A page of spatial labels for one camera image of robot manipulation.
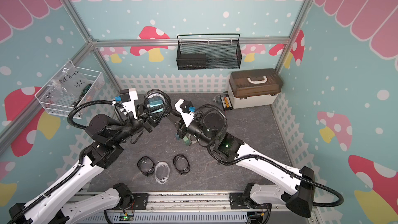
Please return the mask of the teal wall charger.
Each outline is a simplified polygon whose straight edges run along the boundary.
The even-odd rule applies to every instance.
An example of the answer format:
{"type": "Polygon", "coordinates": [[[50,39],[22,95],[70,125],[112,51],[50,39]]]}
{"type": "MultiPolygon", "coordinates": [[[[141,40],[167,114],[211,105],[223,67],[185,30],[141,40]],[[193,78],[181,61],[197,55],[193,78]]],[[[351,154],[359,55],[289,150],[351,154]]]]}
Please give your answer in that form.
{"type": "Polygon", "coordinates": [[[150,108],[158,106],[158,105],[162,105],[163,103],[164,103],[163,99],[158,95],[156,95],[148,100],[148,104],[149,104],[150,108]]]}

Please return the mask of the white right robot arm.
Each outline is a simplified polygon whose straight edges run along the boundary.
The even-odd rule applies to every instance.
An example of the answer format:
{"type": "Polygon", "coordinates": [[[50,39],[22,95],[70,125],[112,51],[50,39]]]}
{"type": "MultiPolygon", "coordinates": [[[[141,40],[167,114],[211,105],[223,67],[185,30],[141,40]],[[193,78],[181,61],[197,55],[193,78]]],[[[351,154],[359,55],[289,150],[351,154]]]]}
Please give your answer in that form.
{"type": "Polygon", "coordinates": [[[224,114],[209,113],[197,120],[193,113],[173,111],[169,120],[177,129],[179,137],[189,134],[204,141],[209,154],[220,164],[249,169],[277,186],[271,190],[249,183],[241,197],[246,206],[256,208],[261,205],[284,204],[301,217],[311,217],[315,206],[315,173],[312,169],[290,167],[254,150],[227,132],[224,114]]]}

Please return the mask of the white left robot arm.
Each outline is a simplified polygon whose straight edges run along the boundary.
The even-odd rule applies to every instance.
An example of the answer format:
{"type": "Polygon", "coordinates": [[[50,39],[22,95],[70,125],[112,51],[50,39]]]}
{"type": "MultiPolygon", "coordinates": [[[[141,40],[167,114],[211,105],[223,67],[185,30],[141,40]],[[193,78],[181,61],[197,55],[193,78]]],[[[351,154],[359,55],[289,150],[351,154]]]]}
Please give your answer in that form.
{"type": "Polygon", "coordinates": [[[124,183],[115,184],[104,193],[75,204],[68,204],[68,201],[88,181],[118,159],[123,152],[121,143],[143,130],[151,132],[170,113],[171,107],[164,103],[145,108],[138,118],[134,118],[132,111],[124,110],[124,122],[104,114],[93,117],[87,126],[73,120],[78,111],[92,105],[113,105],[124,109],[123,105],[115,101],[98,100],[84,103],[69,113],[68,123],[85,130],[93,143],[84,148],[72,168],[41,195],[27,203],[16,203],[11,207],[11,224],[74,224],[98,212],[106,212],[112,208],[125,211],[134,206],[134,195],[124,183]]]}

